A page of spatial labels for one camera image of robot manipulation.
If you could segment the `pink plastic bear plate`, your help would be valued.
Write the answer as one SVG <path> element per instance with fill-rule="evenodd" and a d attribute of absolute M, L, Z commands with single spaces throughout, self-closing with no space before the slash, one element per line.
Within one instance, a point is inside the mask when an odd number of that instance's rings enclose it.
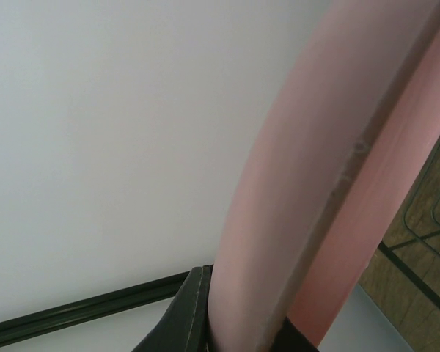
<path fill-rule="evenodd" d="M 213 351 L 318 345 L 440 135 L 440 1 L 333 1 L 241 175 L 213 266 Z"/>

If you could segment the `black aluminium enclosure frame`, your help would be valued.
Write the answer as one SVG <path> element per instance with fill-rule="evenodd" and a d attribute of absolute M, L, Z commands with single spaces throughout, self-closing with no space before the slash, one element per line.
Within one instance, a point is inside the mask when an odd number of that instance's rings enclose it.
<path fill-rule="evenodd" d="M 381 242 L 361 286 L 415 351 L 440 351 L 440 239 Z M 0 348 L 173 297 L 188 274 L 0 323 Z"/>

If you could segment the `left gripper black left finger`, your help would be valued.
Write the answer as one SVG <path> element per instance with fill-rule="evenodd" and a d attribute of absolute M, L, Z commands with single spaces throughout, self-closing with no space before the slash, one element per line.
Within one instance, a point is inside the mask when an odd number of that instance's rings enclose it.
<path fill-rule="evenodd" d="M 140 352 L 209 351 L 208 294 L 212 266 L 192 268 L 150 333 L 134 348 Z"/>

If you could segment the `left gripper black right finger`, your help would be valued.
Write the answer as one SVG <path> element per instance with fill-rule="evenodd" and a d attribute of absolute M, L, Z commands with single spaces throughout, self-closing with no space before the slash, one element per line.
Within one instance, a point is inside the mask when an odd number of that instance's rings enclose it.
<path fill-rule="evenodd" d="M 277 332 L 270 352 L 318 352 L 318 349 L 286 317 Z"/>

